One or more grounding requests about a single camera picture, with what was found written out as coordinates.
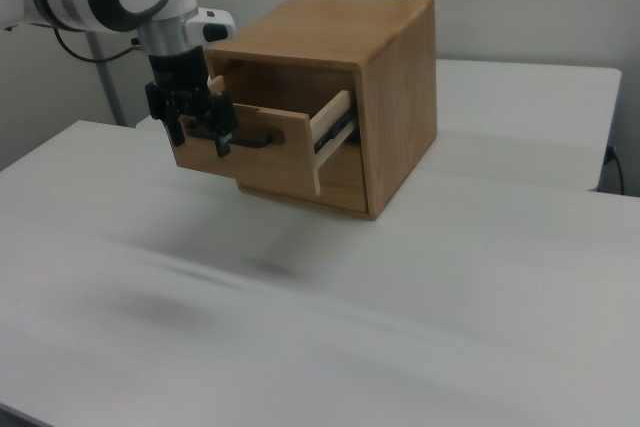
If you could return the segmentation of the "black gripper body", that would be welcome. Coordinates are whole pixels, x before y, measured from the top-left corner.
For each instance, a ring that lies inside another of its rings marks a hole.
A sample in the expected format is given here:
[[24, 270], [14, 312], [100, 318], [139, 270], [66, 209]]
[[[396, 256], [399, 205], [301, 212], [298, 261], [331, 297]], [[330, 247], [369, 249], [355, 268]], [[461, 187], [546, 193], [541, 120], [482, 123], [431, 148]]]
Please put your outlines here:
[[227, 92], [213, 94], [208, 85], [209, 71], [204, 49], [151, 55], [154, 81], [145, 86], [150, 114], [164, 125], [166, 116], [190, 116], [203, 123], [214, 135], [231, 134], [237, 129], [237, 116]]

